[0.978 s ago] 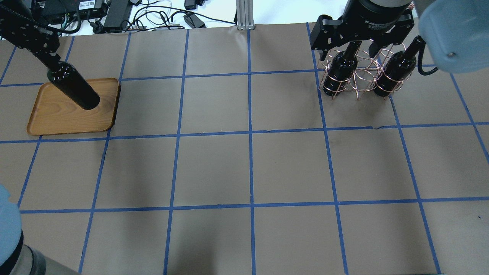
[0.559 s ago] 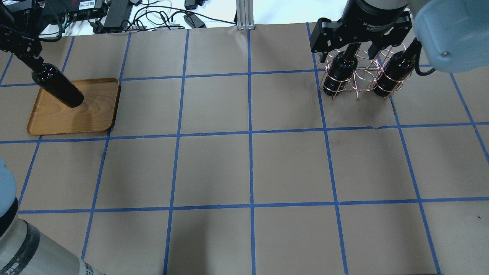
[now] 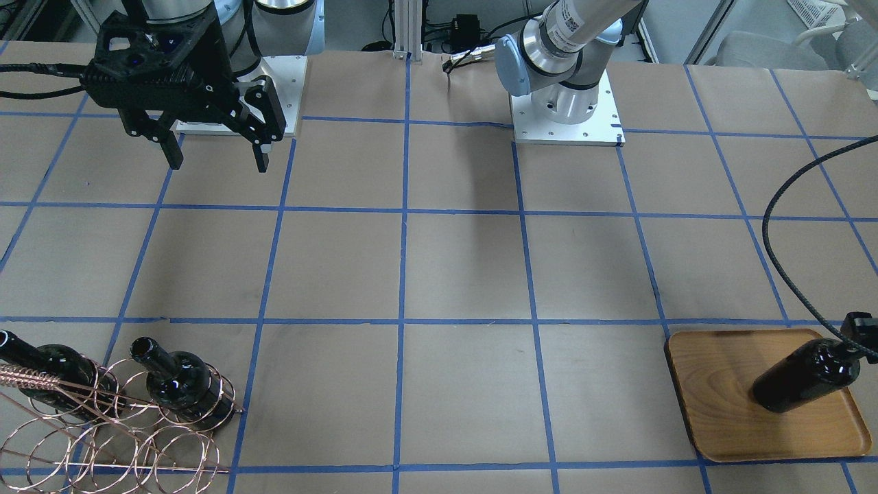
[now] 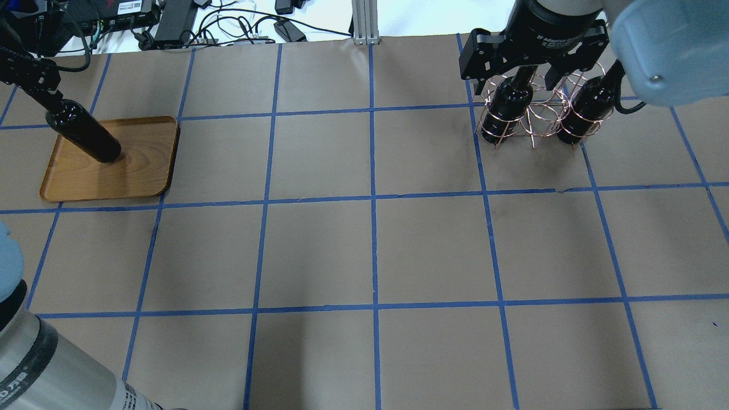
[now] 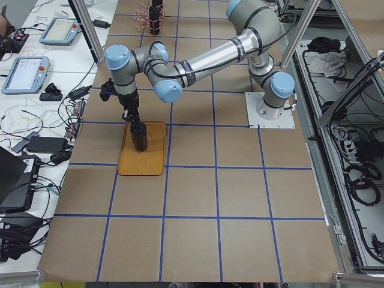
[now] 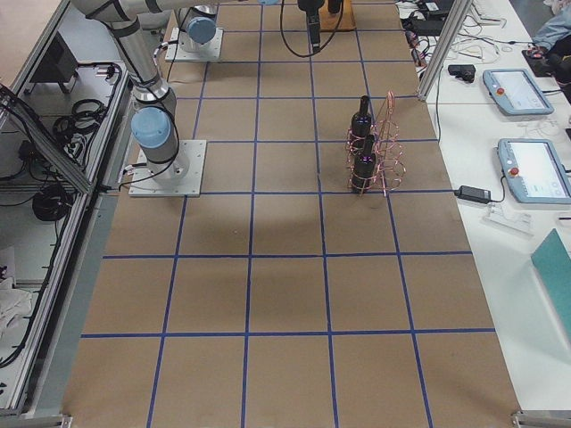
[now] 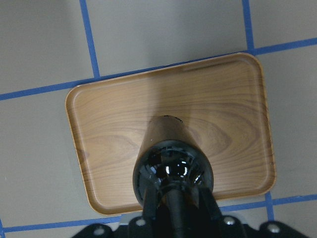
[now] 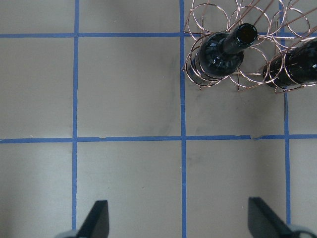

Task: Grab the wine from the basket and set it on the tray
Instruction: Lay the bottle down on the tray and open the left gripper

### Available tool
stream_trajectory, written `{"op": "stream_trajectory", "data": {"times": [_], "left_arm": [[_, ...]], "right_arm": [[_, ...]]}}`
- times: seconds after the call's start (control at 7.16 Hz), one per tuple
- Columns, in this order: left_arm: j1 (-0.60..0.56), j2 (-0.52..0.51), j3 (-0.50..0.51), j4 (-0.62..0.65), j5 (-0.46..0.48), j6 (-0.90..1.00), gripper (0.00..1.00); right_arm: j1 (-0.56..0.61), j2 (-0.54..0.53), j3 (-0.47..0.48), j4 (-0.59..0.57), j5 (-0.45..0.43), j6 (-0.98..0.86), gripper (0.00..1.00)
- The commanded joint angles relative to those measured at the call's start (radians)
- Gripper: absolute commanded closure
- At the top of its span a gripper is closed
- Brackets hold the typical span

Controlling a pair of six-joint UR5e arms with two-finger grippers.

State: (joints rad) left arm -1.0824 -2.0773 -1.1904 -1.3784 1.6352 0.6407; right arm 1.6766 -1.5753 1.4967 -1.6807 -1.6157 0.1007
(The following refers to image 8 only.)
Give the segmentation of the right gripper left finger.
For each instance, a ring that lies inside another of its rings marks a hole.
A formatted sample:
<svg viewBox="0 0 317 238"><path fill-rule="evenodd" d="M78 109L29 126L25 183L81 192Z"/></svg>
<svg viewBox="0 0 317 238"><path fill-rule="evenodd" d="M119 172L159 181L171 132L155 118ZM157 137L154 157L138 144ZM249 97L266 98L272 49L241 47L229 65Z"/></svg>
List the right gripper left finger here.
<svg viewBox="0 0 317 238"><path fill-rule="evenodd" d="M109 235L109 214L107 200L96 201L83 225L76 234L77 238L107 238Z"/></svg>

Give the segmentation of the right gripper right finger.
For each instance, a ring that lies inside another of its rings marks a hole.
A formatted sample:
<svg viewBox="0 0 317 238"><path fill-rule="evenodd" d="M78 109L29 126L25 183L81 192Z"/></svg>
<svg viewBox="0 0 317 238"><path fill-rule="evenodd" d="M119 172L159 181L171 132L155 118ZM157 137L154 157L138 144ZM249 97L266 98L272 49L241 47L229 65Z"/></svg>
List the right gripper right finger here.
<svg viewBox="0 0 317 238"><path fill-rule="evenodd" d="M291 238L292 231L260 197L248 198L248 229L253 238Z"/></svg>

